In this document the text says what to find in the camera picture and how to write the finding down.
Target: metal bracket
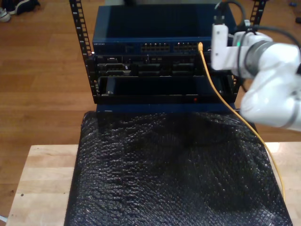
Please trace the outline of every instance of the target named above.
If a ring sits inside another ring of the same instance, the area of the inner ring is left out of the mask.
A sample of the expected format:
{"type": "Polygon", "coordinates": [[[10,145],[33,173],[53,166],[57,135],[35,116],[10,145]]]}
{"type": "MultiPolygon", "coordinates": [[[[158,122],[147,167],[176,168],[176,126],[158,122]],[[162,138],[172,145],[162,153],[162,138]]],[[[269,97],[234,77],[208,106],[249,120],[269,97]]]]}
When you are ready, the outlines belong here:
{"type": "Polygon", "coordinates": [[[88,37],[86,21],[84,17],[84,11],[81,4],[81,0],[69,0],[71,12],[74,20],[74,25],[79,39],[80,50],[84,59],[91,92],[93,95],[94,103],[97,102],[99,94],[97,77],[95,74],[95,63],[92,49],[90,46],[90,40],[88,37]]]}
{"type": "Polygon", "coordinates": [[[250,18],[251,25],[260,24],[261,17],[266,3],[267,0],[255,0],[253,10],[251,13],[251,18],[250,18]]]}

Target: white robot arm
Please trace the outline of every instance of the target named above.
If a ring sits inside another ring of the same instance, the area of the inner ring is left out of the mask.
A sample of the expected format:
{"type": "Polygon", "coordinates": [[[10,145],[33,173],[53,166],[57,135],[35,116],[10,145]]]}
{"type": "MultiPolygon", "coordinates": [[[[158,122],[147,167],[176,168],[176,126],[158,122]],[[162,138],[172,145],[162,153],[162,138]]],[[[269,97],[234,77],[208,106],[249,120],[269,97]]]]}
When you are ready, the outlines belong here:
{"type": "Polygon", "coordinates": [[[234,35],[231,47],[228,28],[213,25],[211,66],[215,70],[232,70],[238,75],[238,49],[242,78],[254,79],[241,102],[241,114],[247,120],[301,131],[300,50],[295,45],[275,43],[257,32],[234,35]]]}

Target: hardwood floor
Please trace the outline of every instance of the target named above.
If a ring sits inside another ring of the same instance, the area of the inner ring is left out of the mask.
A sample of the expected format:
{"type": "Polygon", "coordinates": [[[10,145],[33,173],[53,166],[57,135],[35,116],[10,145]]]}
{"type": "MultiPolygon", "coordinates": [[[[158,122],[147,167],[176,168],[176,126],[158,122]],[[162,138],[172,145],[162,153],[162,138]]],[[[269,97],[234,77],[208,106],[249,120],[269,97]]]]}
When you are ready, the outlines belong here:
{"type": "MultiPolygon", "coordinates": [[[[2,216],[9,214],[30,146],[77,144],[84,113],[95,110],[69,2],[40,2],[41,7],[34,12],[13,16],[9,23],[0,24],[2,216]]],[[[253,2],[241,2],[250,15],[253,2]]],[[[83,0],[90,38],[97,7],[103,3],[104,0],[83,0]]],[[[232,8],[239,19],[239,10],[232,8]]],[[[262,24],[286,29],[301,41],[301,25],[294,20],[285,0],[270,0],[262,24]]],[[[287,41],[280,35],[269,34],[275,41],[287,41]]],[[[265,141],[301,140],[298,132],[261,125],[257,128],[265,141]]]]}

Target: black bubble wrap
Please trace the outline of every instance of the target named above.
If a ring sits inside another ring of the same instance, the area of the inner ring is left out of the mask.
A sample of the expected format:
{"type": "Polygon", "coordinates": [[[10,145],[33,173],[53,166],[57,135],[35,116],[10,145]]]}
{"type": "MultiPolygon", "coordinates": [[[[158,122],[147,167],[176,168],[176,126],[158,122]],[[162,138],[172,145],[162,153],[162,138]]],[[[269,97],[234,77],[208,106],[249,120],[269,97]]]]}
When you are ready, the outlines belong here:
{"type": "Polygon", "coordinates": [[[64,225],[292,222],[263,145],[234,115],[89,112],[64,225]]]}

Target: shoe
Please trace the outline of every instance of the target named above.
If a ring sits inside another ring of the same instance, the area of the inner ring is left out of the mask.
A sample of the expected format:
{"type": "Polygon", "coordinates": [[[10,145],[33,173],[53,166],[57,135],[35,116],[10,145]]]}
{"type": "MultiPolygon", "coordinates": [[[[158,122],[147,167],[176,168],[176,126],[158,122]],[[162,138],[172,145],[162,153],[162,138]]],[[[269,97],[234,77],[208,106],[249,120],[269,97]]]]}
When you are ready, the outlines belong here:
{"type": "Polygon", "coordinates": [[[33,11],[36,6],[40,6],[38,0],[21,0],[16,5],[16,14],[33,11]]]}
{"type": "Polygon", "coordinates": [[[6,9],[6,11],[10,14],[10,15],[13,15],[15,14],[15,5],[14,5],[14,2],[13,0],[3,0],[2,1],[2,7],[4,9],[6,9]]]}
{"type": "Polygon", "coordinates": [[[3,8],[0,8],[0,22],[7,22],[10,20],[10,14],[3,8]]]}

